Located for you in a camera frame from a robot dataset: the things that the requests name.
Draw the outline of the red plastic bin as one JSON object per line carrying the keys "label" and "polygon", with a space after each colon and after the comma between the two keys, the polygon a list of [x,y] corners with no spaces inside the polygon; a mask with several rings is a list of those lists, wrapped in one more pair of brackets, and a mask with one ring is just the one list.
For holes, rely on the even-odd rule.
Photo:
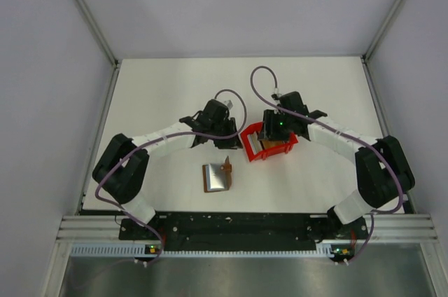
{"label": "red plastic bin", "polygon": [[257,132],[258,134],[261,133],[263,127],[263,123],[262,122],[258,122],[258,123],[253,123],[250,124],[246,129],[244,129],[241,134],[240,134],[240,139],[242,142],[242,145],[244,147],[244,150],[246,152],[246,156],[248,158],[249,162],[253,162],[254,160],[266,160],[269,157],[278,155],[278,154],[288,154],[294,147],[294,145],[296,145],[298,143],[298,138],[291,133],[290,134],[290,138],[287,141],[287,144],[284,145],[280,145],[274,148],[270,148],[267,150],[264,150],[260,153],[254,154],[251,148],[251,145],[249,143],[249,139],[248,139],[248,135],[252,134],[254,132]]}

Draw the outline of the brown leather card holder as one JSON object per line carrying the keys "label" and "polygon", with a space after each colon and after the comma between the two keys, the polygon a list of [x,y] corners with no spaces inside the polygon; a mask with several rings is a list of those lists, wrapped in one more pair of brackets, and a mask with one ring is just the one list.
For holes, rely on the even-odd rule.
{"label": "brown leather card holder", "polygon": [[223,163],[209,163],[202,166],[205,193],[230,190],[232,186],[232,164],[227,156]]}

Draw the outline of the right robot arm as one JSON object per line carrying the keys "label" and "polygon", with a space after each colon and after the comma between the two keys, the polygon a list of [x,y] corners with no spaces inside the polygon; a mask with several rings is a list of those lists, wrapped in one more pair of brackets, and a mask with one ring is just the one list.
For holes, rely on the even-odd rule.
{"label": "right robot arm", "polygon": [[274,93],[273,110],[263,114],[262,136],[287,139],[290,134],[329,148],[354,164],[357,188],[328,210],[326,227],[336,238],[344,237],[352,222],[399,199],[415,186],[415,178],[400,142],[389,135],[365,136],[337,124],[322,111],[310,111],[297,91]]}

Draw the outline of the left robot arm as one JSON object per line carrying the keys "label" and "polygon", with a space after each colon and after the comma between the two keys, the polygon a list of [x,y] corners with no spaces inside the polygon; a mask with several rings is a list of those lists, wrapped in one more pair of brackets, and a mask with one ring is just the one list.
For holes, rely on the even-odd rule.
{"label": "left robot arm", "polygon": [[135,231],[154,237],[159,228],[155,209],[142,193],[150,161],[171,153],[193,149],[211,140],[217,149],[240,149],[236,120],[230,116],[232,102],[211,99],[203,110],[181,118],[163,130],[138,137],[115,135],[94,167],[96,199],[133,216]]}

